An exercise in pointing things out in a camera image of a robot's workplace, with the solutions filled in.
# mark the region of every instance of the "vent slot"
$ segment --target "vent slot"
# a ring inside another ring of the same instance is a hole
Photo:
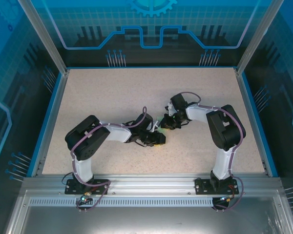
[[[93,197],[87,205],[90,207],[99,198]],[[74,207],[76,197],[33,197],[30,206]],[[104,197],[98,207],[211,207],[212,198],[209,197]]]

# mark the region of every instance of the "gear icon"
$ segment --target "gear icon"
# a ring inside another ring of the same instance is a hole
[[[20,9],[17,0],[0,0],[0,14],[9,23],[12,24],[19,16]]]
[[[137,14],[142,13],[144,17],[147,15],[153,17],[166,14],[166,11],[171,10],[177,0],[127,0],[127,3],[132,10],[136,10]]]

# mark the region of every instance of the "enclosure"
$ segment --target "enclosure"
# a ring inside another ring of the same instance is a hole
[[[161,121],[183,91],[243,123],[239,204],[196,194],[217,147],[191,121],[164,145],[104,142],[91,168],[111,184],[79,214],[66,134],[144,106]],[[80,232],[293,233],[293,0],[0,1],[0,233]]]

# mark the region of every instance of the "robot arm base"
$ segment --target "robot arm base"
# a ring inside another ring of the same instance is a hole
[[[109,181],[108,179],[94,179],[94,177],[92,177],[89,181],[87,181],[87,183],[100,184],[100,183],[105,183],[108,181]],[[89,187],[89,186],[83,185],[75,178],[75,176],[73,176],[72,179],[67,180],[64,193],[68,195],[83,195],[91,191],[91,194],[93,195],[102,195],[104,190],[105,190],[104,186]]]
[[[219,180],[210,174],[210,179],[197,178],[194,181],[195,193],[197,195],[231,195],[232,190],[229,185],[234,187],[234,194],[239,194],[239,188],[237,182],[232,177],[228,177],[224,180]]]

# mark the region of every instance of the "robotic arm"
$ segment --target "robotic arm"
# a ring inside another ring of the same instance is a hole
[[[211,171],[210,180],[199,181],[196,185],[197,194],[227,194],[228,186],[236,185],[230,168],[233,155],[241,143],[241,135],[245,137],[245,129],[237,114],[230,105],[213,108],[198,102],[187,103],[182,94],[173,96],[166,107],[168,114],[160,122],[161,128],[174,130],[189,124],[193,120],[208,123],[213,142],[218,147],[216,164]],[[91,157],[105,140],[116,140],[123,143],[139,140],[144,147],[164,144],[166,137],[156,131],[157,121],[144,113],[139,117],[122,125],[105,124],[95,116],[88,116],[65,137],[68,148],[73,152],[73,167],[75,181],[74,193],[84,194],[95,184],[102,184],[102,180],[95,181],[91,170]]]
[[[88,116],[74,129],[72,129],[65,137],[65,141],[70,150],[80,140],[87,135],[95,127],[104,124],[99,121],[95,116]],[[77,175],[86,183],[95,183],[93,173],[91,170],[91,157],[96,153],[98,148],[105,140],[115,140],[123,143],[131,143],[141,141],[144,147],[165,144],[166,137],[156,131],[158,128],[158,122],[148,114],[141,114],[136,120],[127,122],[125,124],[107,124],[105,127],[101,127],[94,131],[91,135],[83,140],[78,147],[74,150],[76,156],[75,168]],[[75,190],[83,194],[85,191],[91,189],[78,182],[75,175]]]
[[[233,107],[225,105],[221,109],[231,114],[238,122],[239,127],[223,111],[200,105],[197,102],[188,104],[182,94],[173,96],[170,101],[166,107],[168,114],[164,115],[160,123],[161,128],[180,129],[192,120],[208,123],[213,142],[218,147],[216,163],[210,174],[210,185],[216,193],[227,188],[232,183],[230,176],[231,155],[235,153],[233,150],[241,138],[239,127],[242,129],[243,138],[246,136],[245,129]]]

